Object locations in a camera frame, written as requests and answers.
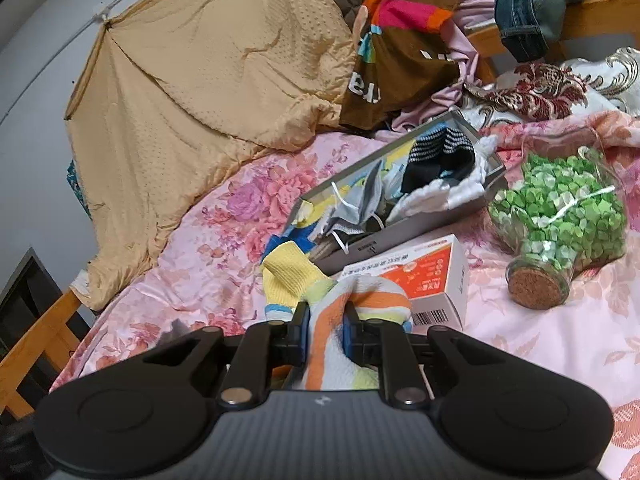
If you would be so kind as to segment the white quilted baby cloth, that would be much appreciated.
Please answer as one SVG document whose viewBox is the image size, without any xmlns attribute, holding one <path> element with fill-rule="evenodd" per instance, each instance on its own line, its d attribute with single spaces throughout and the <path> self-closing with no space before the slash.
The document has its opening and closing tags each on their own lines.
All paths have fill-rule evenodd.
<svg viewBox="0 0 640 480">
<path fill-rule="evenodd" d="M 402 196 L 387 217 L 387 223 L 393 224 L 416 214 L 453 210 L 480 198 L 485 193 L 484 182 L 489 172 L 489 159 L 497 148 L 498 136 L 495 134 L 480 138 L 474 144 L 475 162 L 467 176 L 459 182 L 435 179 L 423 188 Z"/>
</svg>

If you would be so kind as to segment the grey face mask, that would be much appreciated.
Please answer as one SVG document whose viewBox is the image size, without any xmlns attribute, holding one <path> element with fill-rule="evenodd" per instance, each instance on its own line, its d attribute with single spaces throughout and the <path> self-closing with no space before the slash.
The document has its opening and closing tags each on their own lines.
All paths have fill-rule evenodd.
<svg viewBox="0 0 640 480">
<path fill-rule="evenodd" d="M 385 169 L 384 162 L 379 160 L 347 192 L 332 184 L 336 204 L 322 214 L 312 232 L 314 242 L 335 243 L 348 254 L 354 238 L 382 231 L 388 211 L 401 196 L 405 169 L 403 162 Z"/>
</svg>

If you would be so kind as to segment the black white striped sock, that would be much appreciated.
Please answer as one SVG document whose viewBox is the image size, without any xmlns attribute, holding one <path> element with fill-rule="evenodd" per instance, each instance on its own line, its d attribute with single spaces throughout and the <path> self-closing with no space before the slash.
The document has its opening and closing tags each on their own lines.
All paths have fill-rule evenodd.
<svg viewBox="0 0 640 480">
<path fill-rule="evenodd" d="M 474 165 L 472 142 L 459 129 L 437 126 L 416 138 L 402 176 L 401 193 L 423 188 L 435 179 L 461 181 Z"/>
</svg>

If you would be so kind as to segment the orange white medicine box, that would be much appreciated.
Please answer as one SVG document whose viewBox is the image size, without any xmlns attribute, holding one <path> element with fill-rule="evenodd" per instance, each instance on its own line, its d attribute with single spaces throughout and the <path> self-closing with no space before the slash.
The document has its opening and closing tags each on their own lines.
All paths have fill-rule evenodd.
<svg viewBox="0 0 640 480">
<path fill-rule="evenodd" d="M 355 275 L 380 276 L 399 285 L 411 301 L 419 334 L 433 325 L 464 329 L 469 263 L 452 234 L 345 266 L 338 278 Z"/>
</svg>

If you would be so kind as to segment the grey shallow cardboard box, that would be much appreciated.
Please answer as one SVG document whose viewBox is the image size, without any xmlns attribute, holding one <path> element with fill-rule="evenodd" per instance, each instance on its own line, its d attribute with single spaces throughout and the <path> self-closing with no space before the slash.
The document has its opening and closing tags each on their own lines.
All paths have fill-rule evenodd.
<svg viewBox="0 0 640 480">
<path fill-rule="evenodd" d="M 497 144 L 458 110 L 441 114 L 304 194 L 281 240 L 334 274 L 457 222 L 506 185 Z"/>
</svg>

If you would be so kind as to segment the pink floral bedsheet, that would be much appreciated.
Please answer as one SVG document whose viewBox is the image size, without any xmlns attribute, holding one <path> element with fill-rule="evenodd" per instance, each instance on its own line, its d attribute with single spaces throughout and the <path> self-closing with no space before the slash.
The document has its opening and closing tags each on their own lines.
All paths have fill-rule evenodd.
<svg viewBox="0 0 640 480">
<path fill-rule="evenodd" d="M 611 479 L 639 474 L 639 122 L 619 110 L 539 124 L 492 128 L 508 168 L 518 166 L 531 133 L 593 129 L 620 175 L 629 229 L 623 258 L 579 275 L 561 307 L 533 311 L 506 292 L 509 257 L 482 212 L 451 228 L 469 261 L 464 329 L 493 346 L 583 382 L 614 412 L 612 442 L 601 469 Z M 99 315 L 58 382 L 66 384 L 155 347 L 175 330 L 216 326 L 239 335 L 264 317 L 260 260 L 307 191 L 382 146 L 325 133 L 297 153 L 244 166 L 182 219 L 153 269 Z"/>
</svg>

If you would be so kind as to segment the glass jar of green stars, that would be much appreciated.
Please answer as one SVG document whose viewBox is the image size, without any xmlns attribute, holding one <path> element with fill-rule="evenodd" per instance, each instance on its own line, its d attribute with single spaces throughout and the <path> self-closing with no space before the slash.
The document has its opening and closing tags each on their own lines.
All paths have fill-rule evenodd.
<svg viewBox="0 0 640 480">
<path fill-rule="evenodd" d="M 602 151 L 588 145 L 565 157 L 530 151 L 520 175 L 496 193 L 488 214 L 514 253 L 506 267 L 509 295 L 547 310 L 567 300 L 575 275 L 626 252 L 622 184 Z"/>
</svg>

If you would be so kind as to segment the brown multicolour striped garment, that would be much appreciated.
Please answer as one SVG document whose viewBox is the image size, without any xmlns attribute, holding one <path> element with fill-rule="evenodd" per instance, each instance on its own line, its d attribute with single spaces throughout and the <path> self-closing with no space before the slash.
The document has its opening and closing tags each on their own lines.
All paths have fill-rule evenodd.
<svg viewBox="0 0 640 480">
<path fill-rule="evenodd" d="M 442 30 L 460 0 L 364 0 L 367 18 L 344 93 L 340 125 L 366 132 L 460 77 Z"/>
</svg>

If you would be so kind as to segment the tan yellow quilt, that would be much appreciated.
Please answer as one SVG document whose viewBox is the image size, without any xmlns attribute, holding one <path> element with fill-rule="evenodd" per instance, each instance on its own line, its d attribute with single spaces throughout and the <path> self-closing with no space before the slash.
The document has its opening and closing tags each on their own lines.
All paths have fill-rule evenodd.
<svg viewBox="0 0 640 480">
<path fill-rule="evenodd" d="M 141 0 L 107 21 L 65 112 L 98 242 L 82 303 L 103 309 L 242 165 L 335 128 L 354 57 L 333 0 Z"/>
</svg>

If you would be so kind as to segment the cream maroon brocade cloth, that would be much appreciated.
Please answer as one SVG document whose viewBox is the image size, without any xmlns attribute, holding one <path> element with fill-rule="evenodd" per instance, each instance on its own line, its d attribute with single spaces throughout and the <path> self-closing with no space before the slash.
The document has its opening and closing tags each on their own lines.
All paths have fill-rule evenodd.
<svg viewBox="0 0 640 480">
<path fill-rule="evenodd" d="M 639 51 L 617 49 L 602 61 L 526 63 L 491 84 L 465 87 L 461 113 L 475 129 L 545 122 L 620 110 L 639 116 Z"/>
</svg>

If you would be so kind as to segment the pale pink garment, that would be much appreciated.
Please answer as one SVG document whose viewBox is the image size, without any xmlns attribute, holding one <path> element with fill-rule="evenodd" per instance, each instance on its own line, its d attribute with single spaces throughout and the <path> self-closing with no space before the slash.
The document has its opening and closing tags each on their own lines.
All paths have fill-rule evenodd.
<svg viewBox="0 0 640 480">
<path fill-rule="evenodd" d="M 420 126 L 427 119 L 442 114 L 462 99 L 465 84 L 478 84 L 480 55 L 465 35 L 465 29 L 489 21 L 494 17 L 495 0 L 461 0 L 452 19 L 442 30 L 442 39 L 450 56 L 458 63 L 460 77 L 452 86 L 436 92 L 432 98 L 402 110 L 385 129 L 405 133 Z"/>
</svg>

